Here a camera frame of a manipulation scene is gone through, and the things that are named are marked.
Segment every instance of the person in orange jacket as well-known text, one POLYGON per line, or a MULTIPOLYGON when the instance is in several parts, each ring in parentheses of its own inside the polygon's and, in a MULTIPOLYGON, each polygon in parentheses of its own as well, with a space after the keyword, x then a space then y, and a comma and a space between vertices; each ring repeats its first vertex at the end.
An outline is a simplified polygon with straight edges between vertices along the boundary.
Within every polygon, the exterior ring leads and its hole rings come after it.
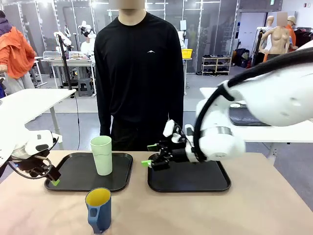
POLYGON ((29 75, 36 53, 26 38, 0 11, 0 72, 5 72, 9 94, 35 88, 29 75))

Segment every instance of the black tray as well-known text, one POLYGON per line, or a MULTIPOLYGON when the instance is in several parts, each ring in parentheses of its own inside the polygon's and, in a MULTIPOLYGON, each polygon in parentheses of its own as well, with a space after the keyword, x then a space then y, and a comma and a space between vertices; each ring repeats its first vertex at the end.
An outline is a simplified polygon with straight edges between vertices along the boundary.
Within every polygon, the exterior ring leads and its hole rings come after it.
POLYGON ((56 168, 61 173, 60 182, 54 186, 50 180, 45 187, 54 191, 88 192, 104 187, 111 192, 123 190, 129 183, 133 157, 126 153, 112 153, 113 171, 98 175, 92 153, 72 153, 65 156, 56 168))
POLYGON ((230 188, 231 180, 221 162, 170 162, 166 170, 148 168, 148 185, 157 192, 222 192, 230 188))

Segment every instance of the mannequin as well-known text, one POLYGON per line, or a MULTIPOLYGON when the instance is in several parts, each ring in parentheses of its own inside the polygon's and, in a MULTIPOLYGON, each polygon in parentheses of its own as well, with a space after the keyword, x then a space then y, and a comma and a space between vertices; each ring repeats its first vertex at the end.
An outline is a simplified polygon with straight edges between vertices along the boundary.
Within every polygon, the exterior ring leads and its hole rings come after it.
POLYGON ((260 51, 264 54, 269 54, 268 58, 273 58, 281 54, 288 52, 290 41, 289 41, 289 30, 285 28, 287 25, 287 13, 277 13, 277 27, 267 31, 261 38, 261 43, 271 35, 271 48, 269 50, 263 50, 260 46, 260 51))
MULTIPOLYGON (((274 19, 275 19, 274 16, 269 16, 267 18, 267 25, 266 25, 265 32, 267 32, 273 28, 272 25, 273 25, 274 19)), ((269 35, 268 39, 267 39, 265 50, 270 50, 271 47, 272 47, 272 42, 271 42, 271 36, 269 35)))
POLYGON ((296 25, 295 23, 296 23, 295 16, 288 16, 288 25, 286 26, 286 29, 289 30, 289 34, 291 36, 290 51, 294 51, 298 49, 298 47, 295 45, 296 36, 292 28, 294 25, 296 25))

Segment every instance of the yellow box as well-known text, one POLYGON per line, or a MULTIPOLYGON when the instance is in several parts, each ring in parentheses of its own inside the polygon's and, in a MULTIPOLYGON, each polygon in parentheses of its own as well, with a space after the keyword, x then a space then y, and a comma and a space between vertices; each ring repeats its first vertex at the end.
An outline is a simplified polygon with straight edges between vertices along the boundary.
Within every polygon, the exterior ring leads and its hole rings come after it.
POLYGON ((182 52, 182 58, 183 59, 191 58, 192 49, 182 49, 181 52, 182 52))

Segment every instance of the orange jacket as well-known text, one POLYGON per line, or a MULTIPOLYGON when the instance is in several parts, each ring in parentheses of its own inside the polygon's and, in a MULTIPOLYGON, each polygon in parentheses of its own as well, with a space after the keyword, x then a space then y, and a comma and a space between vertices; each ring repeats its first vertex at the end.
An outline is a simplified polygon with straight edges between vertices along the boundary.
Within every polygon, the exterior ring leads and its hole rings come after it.
POLYGON ((35 52, 15 27, 0 37, 0 65, 8 66, 8 75, 20 78, 34 65, 35 52))
POLYGON ((289 35, 291 36, 292 45, 295 46, 295 42, 296 42, 297 37, 295 36, 293 28, 289 24, 285 28, 289 29, 289 35))

